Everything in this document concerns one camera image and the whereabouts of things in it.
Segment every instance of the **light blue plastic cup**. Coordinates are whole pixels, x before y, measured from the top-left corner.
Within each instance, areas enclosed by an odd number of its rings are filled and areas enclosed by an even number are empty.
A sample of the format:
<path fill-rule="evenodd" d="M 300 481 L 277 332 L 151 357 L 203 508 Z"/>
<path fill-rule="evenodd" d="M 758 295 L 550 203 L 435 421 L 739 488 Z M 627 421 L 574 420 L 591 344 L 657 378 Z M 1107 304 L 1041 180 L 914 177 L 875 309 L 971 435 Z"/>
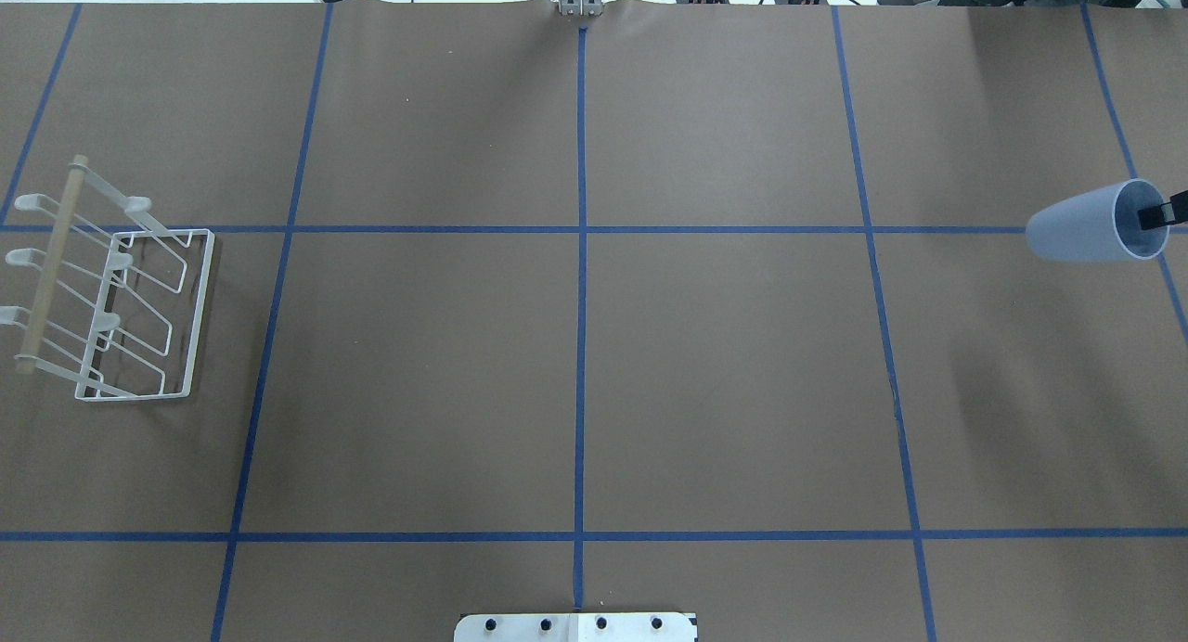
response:
<path fill-rule="evenodd" d="M 1150 259 L 1168 244 L 1168 227 L 1143 231 L 1138 212 L 1163 203 L 1155 185 L 1132 178 L 1053 203 L 1028 220 L 1028 245 L 1055 262 Z"/>

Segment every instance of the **wooden dowel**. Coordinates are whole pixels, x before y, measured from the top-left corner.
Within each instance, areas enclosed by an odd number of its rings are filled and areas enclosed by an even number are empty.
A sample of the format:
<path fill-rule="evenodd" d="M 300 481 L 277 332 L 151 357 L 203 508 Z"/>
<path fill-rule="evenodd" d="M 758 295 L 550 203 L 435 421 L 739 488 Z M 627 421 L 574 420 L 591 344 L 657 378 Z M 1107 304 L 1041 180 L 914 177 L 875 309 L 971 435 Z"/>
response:
<path fill-rule="evenodd" d="M 86 166 L 87 159 L 82 155 L 76 155 L 74 163 Z M 72 168 L 67 174 L 67 187 L 62 190 L 62 204 L 58 207 L 58 216 L 53 220 L 50 245 L 45 248 L 45 264 L 42 265 L 42 278 L 38 278 L 37 282 L 33 308 L 30 308 L 29 326 L 25 328 L 25 341 L 20 346 L 20 353 L 24 357 L 37 357 L 42 351 L 42 339 L 45 338 L 45 325 L 50 319 L 53 290 L 58 285 L 58 270 L 62 268 L 62 257 L 67 250 L 70 227 L 74 224 L 75 207 L 78 204 L 78 195 L 82 193 L 86 178 L 87 172 L 82 169 Z M 18 373 L 30 374 L 34 370 L 37 370 L 37 361 L 33 359 L 18 359 Z"/>

